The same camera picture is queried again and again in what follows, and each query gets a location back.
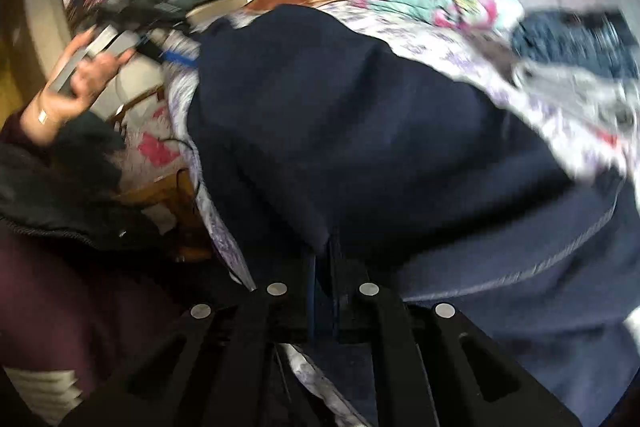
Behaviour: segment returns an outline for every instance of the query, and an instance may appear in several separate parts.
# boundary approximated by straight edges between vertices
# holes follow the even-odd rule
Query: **silver screw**
[[[372,297],[373,295],[378,295],[378,293],[380,292],[380,287],[372,282],[366,282],[364,284],[360,285],[360,293],[362,293],[363,295],[368,295],[369,297]]]
[[[456,314],[456,309],[447,303],[438,304],[436,306],[436,315],[438,317],[442,317],[443,319],[450,319],[453,315]]]
[[[211,308],[206,304],[196,304],[191,308],[191,317],[194,319],[206,319],[211,314]]]
[[[267,286],[267,293],[274,297],[280,297],[287,292],[287,285],[284,282],[273,282]]]

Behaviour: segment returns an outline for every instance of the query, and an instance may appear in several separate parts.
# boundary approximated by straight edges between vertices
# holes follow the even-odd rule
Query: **yellow curtain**
[[[9,57],[0,40],[0,126],[16,109],[22,106],[22,97],[15,86],[15,79],[9,67]]]

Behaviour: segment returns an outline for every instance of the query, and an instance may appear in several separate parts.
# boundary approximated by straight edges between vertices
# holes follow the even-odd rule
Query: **person's arm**
[[[72,55],[91,42],[92,33],[89,30],[71,41],[49,75],[47,86],[31,100],[20,116],[21,131],[39,148],[49,146],[65,122],[89,109],[120,67],[134,55],[134,50],[128,50],[120,57],[100,53],[93,60],[83,59],[71,77],[71,88],[76,98],[47,89]]]

